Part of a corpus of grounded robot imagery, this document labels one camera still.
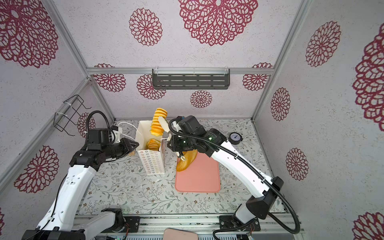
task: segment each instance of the floral tablecloth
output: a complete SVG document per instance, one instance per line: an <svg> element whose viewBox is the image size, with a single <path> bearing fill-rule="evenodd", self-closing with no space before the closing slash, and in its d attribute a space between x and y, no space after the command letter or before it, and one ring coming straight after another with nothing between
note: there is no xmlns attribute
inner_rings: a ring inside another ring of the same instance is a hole
<svg viewBox="0 0 384 240"><path fill-rule="evenodd" d="M138 126L139 121L127 121ZM262 172L270 174L254 128L249 119L199 120L206 130L216 128L225 136L238 132L243 141L235 148ZM123 126L123 133L135 138L136 130ZM245 186L221 164L218 193L180 193L175 190L176 154L166 150L162 175L147 176L135 152L115 162L102 164L81 203L78 214L99 214L108 207L122 208L123 214L233 213L251 196ZM271 212L285 212L275 201Z"/></svg>

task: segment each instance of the paper bag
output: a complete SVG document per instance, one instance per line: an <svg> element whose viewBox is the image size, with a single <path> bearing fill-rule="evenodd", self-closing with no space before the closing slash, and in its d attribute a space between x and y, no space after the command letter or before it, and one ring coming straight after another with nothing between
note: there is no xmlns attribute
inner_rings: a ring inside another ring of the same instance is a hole
<svg viewBox="0 0 384 240"><path fill-rule="evenodd" d="M139 153L140 160L147 175L165 174L164 157L167 141L161 140L162 136L156 137L151 134L152 121L139 121L138 131L136 132L135 141L139 143L136 151ZM159 151L145 150L147 142L154 138L160 143Z"/></svg>

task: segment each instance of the red mandala print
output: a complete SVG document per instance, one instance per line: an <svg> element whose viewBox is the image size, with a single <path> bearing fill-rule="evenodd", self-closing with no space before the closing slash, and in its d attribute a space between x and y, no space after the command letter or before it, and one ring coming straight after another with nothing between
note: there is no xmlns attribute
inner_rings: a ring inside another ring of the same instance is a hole
<svg viewBox="0 0 384 240"><path fill-rule="evenodd" d="M304 153L297 148L292 148L285 159L289 174L296 180L303 180L308 174L308 161Z"/></svg>
<svg viewBox="0 0 384 240"><path fill-rule="evenodd" d="M273 94L271 101L271 113L276 121L283 120L291 107L291 100L287 89L279 88Z"/></svg>
<svg viewBox="0 0 384 240"><path fill-rule="evenodd" d="M129 19L129 28L133 37L141 44L153 46L163 35L161 23L156 15L148 9L137 9Z"/></svg>
<svg viewBox="0 0 384 240"><path fill-rule="evenodd" d="M371 214L366 212L364 215L359 215L358 219L353 223L354 240L384 239L384 216L381 213Z"/></svg>
<svg viewBox="0 0 384 240"><path fill-rule="evenodd" d="M109 64L97 64L96 68L114 68ZM95 74L93 75L98 85L110 92L120 92L125 88L125 78L123 74Z"/></svg>
<svg viewBox="0 0 384 240"><path fill-rule="evenodd" d="M198 90L191 95L191 103L197 108L205 108L212 102L212 95L204 90Z"/></svg>
<svg viewBox="0 0 384 240"><path fill-rule="evenodd" d="M140 76L136 84L140 94L148 99L155 100L162 98L167 92L166 90L156 90L153 88L152 74Z"/></svg>
<svg viewBox="0 0 384 240"><path fill-rule="evenodd" d="M270 63L259 63L253 66L253 68L272 68ZM251 91L257 91L263 89L269 76L267 74L246 74L243 76L243 85L246 89Z"/></svg>
<svg viewBox="0 0 384 240"><path fill-rule="evenodd" d="M0 208L0 236L1 236L1 230L3 230L3 226L4 226L4 214L2 214L1 212L1 208Z"/></svg>
<svg viewBox="0 0 384 240"><path fill-rule="evenodd" d="M179 0L184 28L200 43L223 45L252 21L257 0Z"/></svg>
<svg viewBox="0 0 384 240"><path fill-rule="evenodd" d="M319 27L308 43L305 54L307 63L312 67L317 67L327 62L337 49L340 35L340 26L337 22L330 21Z"/></svg>
<svg viewBox="0 0 384 240"><path fill-rule="evenodd" d="M364 56L355 70L355 103L364 109L364 118L377 122L384 131L384 23L379 34L365 46Z"/></svg>
<svg viewBox="0 0 384 240"><path fill-rule="evenodd" d="M0 51L5 60L23 67L49 65L58 35L38 0L0 1Z"/></svg>
<svg viewBox="0 0 384 240"><path fill-rule="evenodd" d="M43 146L13 185L21 192L37 193L55 179L58 168L59 159L55 151L49 146Z"/></svg>
<svg viewBox="0 0 384 240"><path fill-rule="evenodd" d="M79 120L77 120L77 130L79 131L80 135L82 137L86 137L86 122L87 122L87 117L89 116L89 113L83 113L82 115L80 115L79 117ZM96 127L96 123L95 123L95 119L93 117L91 117L90 121L89 121L89 129L91 128L95 128Z"/></svg>

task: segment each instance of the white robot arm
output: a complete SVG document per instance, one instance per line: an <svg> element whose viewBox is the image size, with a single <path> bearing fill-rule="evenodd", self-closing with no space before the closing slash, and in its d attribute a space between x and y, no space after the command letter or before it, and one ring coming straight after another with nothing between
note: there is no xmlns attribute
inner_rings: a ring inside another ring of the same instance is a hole
<svg viewBox="0 0 384 240"><path fill-rule="evenodd" d="M105 116L102 112L94 111L88 116L87 123L94 113ZM107 228L114 229L116 232L124 229L121 209L104 209L98 216L73 229L77 207L100 165L106 162L106 159L126 156L139 145L127 138L120 139L121 129L109 128L108 123L107 125L107 129L89 129L87 127L86 144L73 156L70 162L71 167L63 179L64 184L59 190L56 200L37 228L25 231L22 240L91 240ZM255 168L218 130L205 131L193 116L172 119L169 122L169 128L165 126L163 128L174 134L168 143L168 148L173 152L177 152L181 157L183 157L183 151L193 149L207 154L228 168L250 191L252 197L245 204L240 205L232 216L234 225L240 228L249 224L255 217L265 219L269 215L287 231L291 233L300 231L300 223L295 212L279 192L283 181L279 177L271 178ZM114 135L112 142L110 142L111 133ZM281 198L292 213L295 220L294 230L269 213L277 197Z"/></svg>
<svg viewBox="0 0 384 240"><path fill-rule="evenodd" d="M183 151L197 149L207 154L229 169L250 191L251 198L240 205L232 216L231 222L235 226L240 228L249 224L255 217L265 219L269 215L288 232L293 234L300 232L300 222L295 211L280 193L284 182L279 177L271 178L255 168L236 151L223 134L213 128L206 131L194 116L172 119L168 129L174 134L168 143L168 148L173 152L178 152L178 155L182 156ZM277 197L291 212L295 229L288 228L269 212Z"/></svg>

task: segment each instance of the yellow food slice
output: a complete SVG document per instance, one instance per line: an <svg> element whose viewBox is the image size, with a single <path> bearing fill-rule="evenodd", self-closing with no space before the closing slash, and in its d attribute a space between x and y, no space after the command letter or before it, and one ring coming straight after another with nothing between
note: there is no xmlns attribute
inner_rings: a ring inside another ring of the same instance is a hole
<svg viewBox="0 0 384 240"><path fill-rule="evenodd" d="M147 142L147 148L152 151L158 151L160 148L160 142L154 138L151 138Z"/></svg>
<svg viewBox="0 0 384 240"><path fill-rule="evenodd" d="M184 171L185 169L187 169L187 167L189 167L189 165L195 160L195 158L197 156L197 150L195 149L192 151L183 152L183 154L185 157L185 161L180 160L177 163L176 171L178 171L178 172Z"/></svg>
<svg viewBox="0 0 384 240"><path fill-rule="evenodd" d="M161 127L159 123L159 117L167 118L167 111L162 108L157 108L155 114L153 115L152 123L151 123L151 134L159 137L163 135L164 129Z"/></svg>

